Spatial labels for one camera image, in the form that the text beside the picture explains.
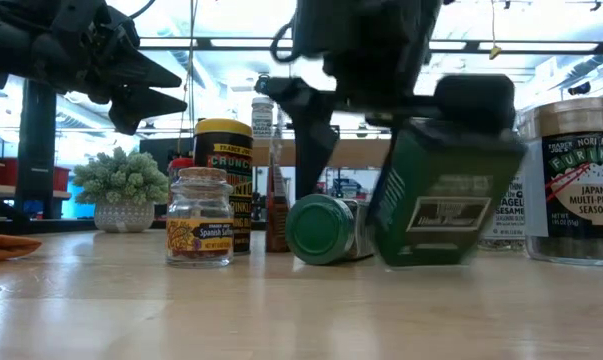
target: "table surface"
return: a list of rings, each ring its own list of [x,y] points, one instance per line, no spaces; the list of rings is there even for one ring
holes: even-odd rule
[[[0,263],[0,359],[603,359],[603,268],[480,254],[389,272],[261,250],[164,265],[164,232],[55,234]]]

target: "black cable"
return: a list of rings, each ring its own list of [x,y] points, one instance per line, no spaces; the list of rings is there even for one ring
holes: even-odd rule
[[[294,17],[295,17],[295,15],[292,15],[292,19],[290,19],[290,22],[283,25],[281,27],[281,29],[279,29],[279,31],[277,31],[277,33],[274,35],[274,39],[272,39],[272,44],[270,44],[270,55],[272,55],[272,58],[276,62],[284,63],[284,64],[291,63],[291,62],[297,60],[301,56],[301,54],[295,52],[294,49],[292,50],[292,53],[290,55],[285,56],[285,57],[279,57],[279,54],[277,53],[277,51],[279,51],[279,40],[281,40],[283,38],[286,31],[288,31],[292,28],[292,23],[294,22]]]
[[[146,12],[146,10],[148,10],[150,8],[150,6],[152,6],[152,4],[154,4],[156,0],[149,0],[147,4],[145,4],[141,9],[139,9],[139,11],[135,12],[134,14],[130,15],[130,19],[136,19],[137,17],[139,17],[139,15],[143,14],[144,12]]]

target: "glass bottle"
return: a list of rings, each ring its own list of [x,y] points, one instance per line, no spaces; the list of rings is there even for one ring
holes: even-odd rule
[[[232,262],[232,186],[221,169],[181,169],[168,207],[167,263],[178,267],[220,267]]]

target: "black pole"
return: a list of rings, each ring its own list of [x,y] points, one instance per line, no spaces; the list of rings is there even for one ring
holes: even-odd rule
[[[27,200],[41,201],[44,219],[60,216],[53,214],[56,96],[48,85],[31,80],[23,82],[14,206],[23,211]]]

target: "green tin can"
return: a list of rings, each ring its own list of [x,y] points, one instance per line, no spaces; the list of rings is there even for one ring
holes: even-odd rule
[[[524,154],[515,137],[449,122],[399,129],[367,220],[379,256],[392,268],[467,262]]]
[[[367,203],[308,195],[298,200],[286,221],[290,250],[310,265],[330,265],[372,255],[365,227]]]

